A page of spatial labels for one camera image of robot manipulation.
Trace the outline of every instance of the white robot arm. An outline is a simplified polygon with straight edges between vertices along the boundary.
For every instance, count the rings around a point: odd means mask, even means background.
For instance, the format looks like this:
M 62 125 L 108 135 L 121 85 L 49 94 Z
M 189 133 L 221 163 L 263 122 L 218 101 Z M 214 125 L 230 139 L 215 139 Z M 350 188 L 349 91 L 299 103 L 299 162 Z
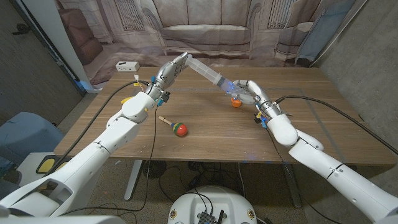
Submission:
M 79 152 L 62 169 L 27 184 L 0 201 L 12 214 L 34 217 L 56 217 L 70 209 L 77 193 L 104 164 L 108 157 L 125 143 L 133 140 L 147 119 L 147 111 L 167 101 L 165 90 L 186 67 L 187 53 L 166 63 L 152 79 L 145 92 L 125 102 L 122 109 L 109 119 L 106 130 Z M 39 193 L 47 185 L 56 185 L 49 194 Z
M 266 117 L 267 126 L 277 142 L 292 146 L 289 154 L 325 178 L 336 190 L 359 208 L 372 222 L 397 223 L 398 198 L 383 191 L 340 161 L 323 152 L 314 137 L 295 129 L 279 105 L 253 81 L 234 82 L 255 95 L 256 108 Z

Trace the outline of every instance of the printed backdrop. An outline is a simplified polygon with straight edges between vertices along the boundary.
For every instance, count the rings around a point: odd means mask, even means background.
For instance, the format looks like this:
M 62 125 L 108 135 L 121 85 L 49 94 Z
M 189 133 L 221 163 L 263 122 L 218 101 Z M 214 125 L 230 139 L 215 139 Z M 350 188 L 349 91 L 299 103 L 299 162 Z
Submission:
M 211 66 L 307 66 L 364 1 L 55 0 L 82 64 L 110 55 L 88 74 L 94 85 L 110 78 L 106 64 L 160 66 L 181 52 Z

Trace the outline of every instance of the transparent tube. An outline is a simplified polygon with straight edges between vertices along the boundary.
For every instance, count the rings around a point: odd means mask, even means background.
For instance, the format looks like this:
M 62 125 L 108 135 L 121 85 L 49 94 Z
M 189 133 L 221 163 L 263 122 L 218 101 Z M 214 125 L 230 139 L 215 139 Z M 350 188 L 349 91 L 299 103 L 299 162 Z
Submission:
M 207 67 L 204 63 L 201 63 L 199 60 L 193 58 L 192 55 L 188 55 L 185 64 L 187 64 L 189 67 L 197 71 L 200 75 L 203 75 L 214 85 L 220 87 L 229 94 L 232 93 L 244 94 L 246 92 L 242 88 L 235 85 L 232 81 L 228 80 L 221 74 L 216 73 L 213 69 Z

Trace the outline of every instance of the power strip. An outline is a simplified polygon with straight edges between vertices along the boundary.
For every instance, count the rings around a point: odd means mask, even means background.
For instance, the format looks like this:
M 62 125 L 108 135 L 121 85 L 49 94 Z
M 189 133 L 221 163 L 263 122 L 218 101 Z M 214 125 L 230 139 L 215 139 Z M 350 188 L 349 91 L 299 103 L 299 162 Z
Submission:
M 138 68 L 138 62 L 118 62 L 116 64 L 118 72 L 136 72 L 138 71 Z

